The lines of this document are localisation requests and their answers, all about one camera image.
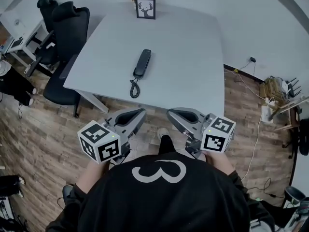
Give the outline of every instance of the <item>chair armrest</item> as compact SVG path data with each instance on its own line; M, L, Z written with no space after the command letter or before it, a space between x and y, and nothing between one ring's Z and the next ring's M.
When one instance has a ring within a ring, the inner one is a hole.
M27 43L26 43L26 47L30 44L31 41L34 41L37 44L41 44L42 41L40 41L39 39L35 38L35 36L38 34L38 32L35 32L31 38L28 39Z
M34 63L31 64L30 69L27 71L26 76L31 77L35 69L38 67L41 62L42 57L38 58Z
M71 57L71 59L69 60L69 62L67 63L66 67L64 68L64 70L62 71L61 75L59 76L59 79L66 79L73 67L74 62L76 61L78 57L78 54L75 54Z
M40 47L46 44L46 42L50 39L50 37L54 34L54 30L51 30L50 33L45 37L45 39L40 44Z

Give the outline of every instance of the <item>white box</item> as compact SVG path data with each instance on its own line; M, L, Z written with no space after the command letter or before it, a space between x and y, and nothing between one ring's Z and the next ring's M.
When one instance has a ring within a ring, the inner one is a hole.
M77 134L83 152L97 163L121 155L120 136L94 120Z
M203 133L201 150L225 152L232 139L236 123L226 117L216 117Z

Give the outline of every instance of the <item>curved gray stripe on wall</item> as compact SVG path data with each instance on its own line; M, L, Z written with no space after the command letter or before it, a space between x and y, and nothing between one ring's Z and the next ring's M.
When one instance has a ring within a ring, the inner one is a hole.
M286 7L309 34L309 18L294 0L278 0Z

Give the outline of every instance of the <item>black telephone handset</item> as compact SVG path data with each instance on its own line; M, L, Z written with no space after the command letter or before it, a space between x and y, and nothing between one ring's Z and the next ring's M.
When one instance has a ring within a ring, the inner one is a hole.
M151 57L151 50L144 49L143 52L140 55L140 59L137 63L136 68L134 69L134 72L133 72L133 76L135 77L135 79L130 80L131 85L132 85L131 90L130 90L130 96L132 98L137 98L140 95L140 87L137 85L137 81L143 78L143 76L146 72L150 57ZM133 90L135 88L136 88L137 92L136 92L135 95L133 95Z
M142 79L142 77L146 72L150 57L151 57L151 50L148 49L143 50L143 52L140 55L140 59L137 63L137 66L133 72L133 76L135 78Z

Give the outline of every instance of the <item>black plug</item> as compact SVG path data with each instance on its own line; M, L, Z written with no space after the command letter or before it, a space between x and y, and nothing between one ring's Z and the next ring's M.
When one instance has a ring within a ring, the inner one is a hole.
M253 57L250 57L250 61L253 62L253 63L256 62L255 58L253 58Z

